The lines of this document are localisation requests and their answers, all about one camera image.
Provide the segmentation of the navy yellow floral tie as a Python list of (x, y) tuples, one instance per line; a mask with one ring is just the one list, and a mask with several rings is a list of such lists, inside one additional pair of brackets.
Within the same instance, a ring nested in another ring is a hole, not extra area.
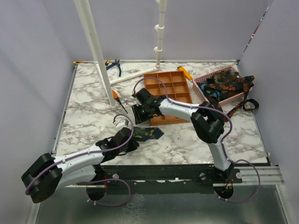
[(133, 137), (136, 141), (158, 140), (163, 135), (164, 132), (158, 127), (134, 127)]

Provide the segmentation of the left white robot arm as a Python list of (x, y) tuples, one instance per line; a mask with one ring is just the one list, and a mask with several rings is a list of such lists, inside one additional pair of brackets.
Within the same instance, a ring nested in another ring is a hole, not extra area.
[(42, 154), (21, 176), (25, 194), (33, 203), (40, 203), (59, 188), (87, 182), (98, 184), (107, 176), (102, 163), (138, 147), (131, 129), (124, 127), (115, 136), (99, 140), (76, 153), (56, 157)]

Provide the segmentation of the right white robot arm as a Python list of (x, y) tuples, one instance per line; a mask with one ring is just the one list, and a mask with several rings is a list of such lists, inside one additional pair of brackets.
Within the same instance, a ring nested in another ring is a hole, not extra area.
[(157, 116), (173, 116), (192, 123), (200, 140), (205, 142), (212, 154), (215, 179), (226, 182), (231, 178), (233, 163), (229, 160), (224, 145), (225, 114), (214, 109), (209, 102), (200, 105), (188, 104), (171, 99), (167, 95), (155, 97), (147, 89), (133, 91), (139, 104), (132, 106), (135, 123), (140, 124)]

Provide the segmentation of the black orange floral tie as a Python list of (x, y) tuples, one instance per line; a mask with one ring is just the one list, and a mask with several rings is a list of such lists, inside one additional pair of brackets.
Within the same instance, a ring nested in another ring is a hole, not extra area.
[[(212, 84), (211, 81), (208, 81), (207, 84), (210, 84), (213, 89), (221, 91), (222, 101), (242, 93), (243, 101), (227, 113), (227, 116), (231, 118), (241, 107), (245, 111), (253, 111), (259, 108), (259, 103), (256, 100), (248, 98), (250, 88), (254, 86), (254, 79), (254, 76), (246, 76), (228, 84)], [(207, 100), (215, 109), (222, 111), (220, 102), (211, 97), (208, 97)]]

